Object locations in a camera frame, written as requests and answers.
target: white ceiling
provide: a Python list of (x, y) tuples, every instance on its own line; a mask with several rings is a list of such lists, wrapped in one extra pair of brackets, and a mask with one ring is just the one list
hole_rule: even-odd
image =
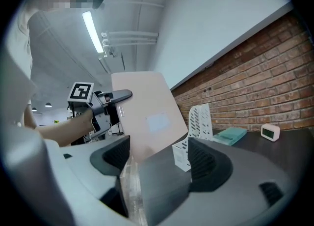
[[(141, 0), (105, 0), (105, 7), (92, 11), (96, 31), (136, 30), (140, 6), (113, 3)], [(165, 5), (167, 0), (143, 0)], [(86, 9), (63, 9), (38, 12), (29, 21), (33, 57), (31, 79), (38, 87), (32, 105), (39, 112), (67, 107), (67, 97), (74, 82), (94, 82), (95, 89), (111, 90), (111, 76), (100, 66), (98, 54), (85, 27), (82, 12)], [(141, 6), (139, 31), (158, 32), (163, 8)], [(154, 45), (116, 47), (123, 53), (125, 71), (143, 71), (154, 52)], [(122, 63), (113, 72), (124, 71)]]

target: small white clock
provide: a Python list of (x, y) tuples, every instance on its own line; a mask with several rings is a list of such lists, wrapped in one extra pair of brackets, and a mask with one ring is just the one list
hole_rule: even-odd
[(270, 140), (270, 141), (276, 141), (279, 139), (279, 134), (280, 134), (280, 127), (279, 126), (274, 126), (271, 124), (264, 124), (262, 125), (261, 128), (261, 135)]

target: brick wall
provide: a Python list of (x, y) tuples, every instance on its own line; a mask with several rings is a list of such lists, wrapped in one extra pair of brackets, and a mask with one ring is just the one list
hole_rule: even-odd
[(293, 12), (172, 91), (184, 120), (209, 103), (213, 128), (314, 126), (314, 51)]

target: pink board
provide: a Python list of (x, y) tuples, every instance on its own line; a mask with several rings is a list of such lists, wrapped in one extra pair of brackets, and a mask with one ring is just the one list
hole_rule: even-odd
[(180, 110), (161, 73), (124, 72), (111, 75), (112, 89), (132, 91), (133, 96), (117, 104), (131, 154), (141, 163), (187, 133)]

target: fluorescent light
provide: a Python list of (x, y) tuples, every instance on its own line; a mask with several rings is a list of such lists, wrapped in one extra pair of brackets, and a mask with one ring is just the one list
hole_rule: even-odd
[(93, 41), (93, 44), (97, 50), (98, 53), (103, 53), (103, 47), (99, 41), (95, 26), (94, 26), (94, 22), (93, 22), (93, 18), (92, 18), (92, 14), (90, 11), (84, 12), (83, 13), (83, 19), (86, 25), (86, 28), (88, 30), (88, 33), (90, 35), (90, 38)]

